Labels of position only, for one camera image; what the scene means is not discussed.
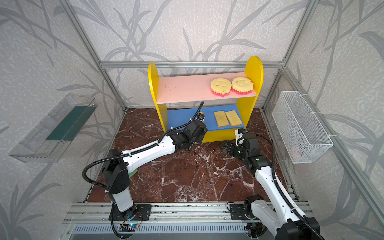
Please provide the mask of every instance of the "leaf pattern wallpaper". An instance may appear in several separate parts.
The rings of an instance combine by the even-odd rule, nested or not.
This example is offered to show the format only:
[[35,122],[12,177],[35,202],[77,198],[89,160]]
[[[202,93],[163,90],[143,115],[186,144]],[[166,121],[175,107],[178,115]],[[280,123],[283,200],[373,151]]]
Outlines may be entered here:
[[[382,0],[319,3],[288,68],[384,197],[383,22]],[[280,91],[291,90],[283,79],[267,106],[270,119]],[[384,239],[382,226],[332,150],[312,164],[294,165],[286,151],[282,158],[326,239]]]
[[[57,1],[0,2],[0,239],[54,239],[89,184],[81,171],[108,150],[123,117]],[[8,156],[68,93],[98,107],[57,163]],[[96,169],[90,173],[96,175]]]
[[[70,0],[101,61],[281,61],[307,0]],[[161,76],[243,69],[159,69]],[[147,69],[108,69],[126,106],[153,107]],[[256,107],[277,69],[265,69]],[[195,103],[172,104],[188,107]],[[217,102],[209,101],[207,106]]]

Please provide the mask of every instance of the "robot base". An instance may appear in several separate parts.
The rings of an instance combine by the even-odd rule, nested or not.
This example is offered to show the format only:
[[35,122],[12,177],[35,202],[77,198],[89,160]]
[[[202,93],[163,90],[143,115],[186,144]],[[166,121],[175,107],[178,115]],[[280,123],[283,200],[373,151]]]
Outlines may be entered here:
[[148,221],[149,215],[151,214],[151,205],[150,204],[134,204],[131,208],[124,212],[120,212],[117,207],[113,209],[113,221],[124,221],[135,215],[134,218],[130,220],[134,221]]

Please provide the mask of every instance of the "clear plastic tray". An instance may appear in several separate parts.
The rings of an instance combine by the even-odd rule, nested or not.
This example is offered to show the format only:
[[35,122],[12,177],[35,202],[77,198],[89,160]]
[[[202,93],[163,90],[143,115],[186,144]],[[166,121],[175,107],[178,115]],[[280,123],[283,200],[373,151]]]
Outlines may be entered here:
[[96,107],[94,98],[68,94],[9,155],[22,162],[57,162]]

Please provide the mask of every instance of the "black cable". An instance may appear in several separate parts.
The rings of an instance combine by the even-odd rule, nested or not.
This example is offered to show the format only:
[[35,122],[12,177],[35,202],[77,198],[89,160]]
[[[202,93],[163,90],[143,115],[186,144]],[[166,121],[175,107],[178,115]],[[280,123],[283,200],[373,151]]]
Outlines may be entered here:
[[[191,118],[192,120],[195,119],[195,117],[199,114],[199,112],[200,112],[200,110],[201,110],[203,104],[204,104],[204,101],[201,101],[199,107],[197,108],[197,111],[195,112],[195,114],[194,114],[194,116],[193,116],[193,118]],[[185,124],[183,124],[183,125],[181,125],[181,126],[178,126],[178,127],[174,128],[173,130],[177,130],[177,129],[186,127],[186,126],[188,126],[190,123],[191,123],[191,121],[189,121],[189,122],[187,122],[187,123],[185,123]],[[110,160],[114,160],[114,159],[119,159],[119,158],[126,157],[126,156],[132,156],[132,155],[134,155],[134,154],[137,154],[137,153],[140,153],[140,152],[144,152],[144,151],[147,151],[148,149],[151,149],[151,148],[153,148],[153,147],[156,147],[156,146],[159,145],[159,143],[163,140],[163,138],[164,138],[170,131],[172,131],[172,129],[169,129],[169,130],[167,130],[165,133],[163,133],[163,134],[161,135],[161,137],[159,138],[159,140],[157,141],[157,143],[154,143],[154,144],[149,145],[149,146],[147,146],[147,147],[138,149],[138,150],[136,150],[136,151],[134,151],[134,152],[130,152],[130,153],[126,153],[126,154],[118,155],[118,156],[115,156],[115,157],[107,157],[107,158],[100,159],[100,160],[97,160],[97,161],[95,161],[95,162],[90,163],[88,166],[86,166],[86,167],[83,169],[83,172],[81,173],[81,176],[83,177],[83,179],[84,179],[85,181],[87,181],[87,182],[89,182],[89,183],[91,183],[91,184],[93,184],[93,185],[102,187],[102,188],[104,188],[105,190],[108,190],[108,187],[107,187],[106,185],[104,185],[104,184],[102,184],[102,183],[99,183],[99,182],[96,182],[96,181],[94,181],[94,180],[88,178],[88,176],[87,176],[87,171],[88,171],[91,167],[93,167],[93,166],[95,166],[95,165],[97,165],[97,164],[100,164],[100,163],[102,163],[102,162],[106,162],[106,161],[110,161]]]
[[241,138],[239,138],[239,139],[237,140],[237,145],[238,145],[238,146],[242,146],[242,145],[243,145],[243,144],[240,145],[240,141],[241,141],[242,139],[243,139],[243,137],[241,137]]
[[292,210],[292,212],[321,240],[325,240],[321,235],[320,233],[318,233],[308,222],[307,220],[305,220],[305,218],[303,218],[303,216],[300,215],[300,213],[294,208],[294,206],[291,204],[291,202],[288,200],[288,198],[285,196],[285,194],[283,193],[283,191],[281,190],[280,186],[279,186],[279,183],[277,183],[276,180],[276,175],[275,175],[275,147],[273,146],[273,143],[272,141],[261,135],[261,134],[257,134],[257,133],[254,133],[256,134],[256,136],[259,136],[259,137],[262,137],[264,139],[266,139],[272,146],[272,151],[273,151],[273,154],[272,154],[272,179],[273,179],[273,182],[277,188],[277,191],[280,193],[281,197],[284,199],[284,201],[287,203],[288,207]]
[[235,213],[235,211],[230,210],[230,209],[228,208],[228,204],[229,204],[229,203],[234,203],[234,204],[236,204],[236,203],[235,203],[235,202],[227,202],[227,204],[225,205],[225,206],[227,207],[227,209],[228,209],[229,212],[233,212],[233,213]]
[[[248,227],[248,226],[244,226],[245,228],[247,228],[247,229],[254,229],[254,227]],[[260,234],[258,234],[258,235],[256,235],[256,238],[259,238],[260,236],[262,236],[263,234],[265,234],[265,232],[268,230],[268,228],[264,228],[262,231],[261,231],[261,233]],[[250,237],[250,238],[254,238],[254,237],[252,237],[252,235],[251,234],[249,234],[248,232],[245,232],[246,234],[247,234],[247,236],[248,237]]]
[[111,208],[111,227],[112,227],[112,231],[113,233],[119,238],[119,239],[128,239],[130,238],[133,234],[131,234],[129,237],[125,238],[123,237],[123,235],[120,235],[117,231],[116,231],[116,228],[115,228],[115,225],[113,224],[113,209],[115,207],[115,204],[112,203],[112,208]]

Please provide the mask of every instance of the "robotic arm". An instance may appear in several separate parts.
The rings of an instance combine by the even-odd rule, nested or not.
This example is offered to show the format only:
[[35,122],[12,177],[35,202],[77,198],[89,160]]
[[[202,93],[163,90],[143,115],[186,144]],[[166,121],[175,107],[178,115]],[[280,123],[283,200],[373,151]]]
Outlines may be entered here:
[[[86,166],[82,173],[83,178],[89,183],[105,188],[111,201],[117,205],[122,219],[133,218],[137,213],[137,207],[128,188],[129,173],[156,158],[189,149],[195,142],[201,143],[207,132],[203,122],[204,115],[200,113],[203,103],[202,101],[188,123],[166,131],[159,140],[147,145],[123,152],[117,149],[110,151],[107,158]],[[266,156],[260,154],[257,137],[267,138],[248,133],[244,129],[236,130],[235,135],[236,143],[226,140],[222,151],[238,158],[251,170],[274,207],[274,209],[269,208],[260,195],[247,197],[244,202],[245,215],[251,220],[256,217],[260,219],[275,239],[323,239],[319,233],[320,226],[317,221],[305,215],[290,198],[280,180],[275,177],[275,158],[272,159],[271,164]],[[88,169],[100,163],[103,163],[102,173],[106,185],[93,181],[86,175]]]
[[116,159],[104,162],[102,173],[106,181],[106,191],[112,202],[116,203],[123,218],[129,219],[136,213],[128,188],[129,173],[156,158],[188,149],[195,142],[201,143],[207,132],[207,127],[202,120],[204,116],[198,114],[198,119],[191,120],[186,128],[171,130],[160,141],[156,140],[122,153],[117,150],[110,153],[108,157],[116,157]]
[[274,207],[269,208],[260,195],[247,197],[244,202],[246,217],[260,219],[275,239],[322,239],[318,222],[315,218],[308,218],[295,204],[283,184],[275,177],[274,167],[271,167],[266,156],[260,154],[257,137],[265,137],[248,133],[245,129],[236,130],[235,135],[236,143],[226,140],[222,152],[238,158],[251,170]]

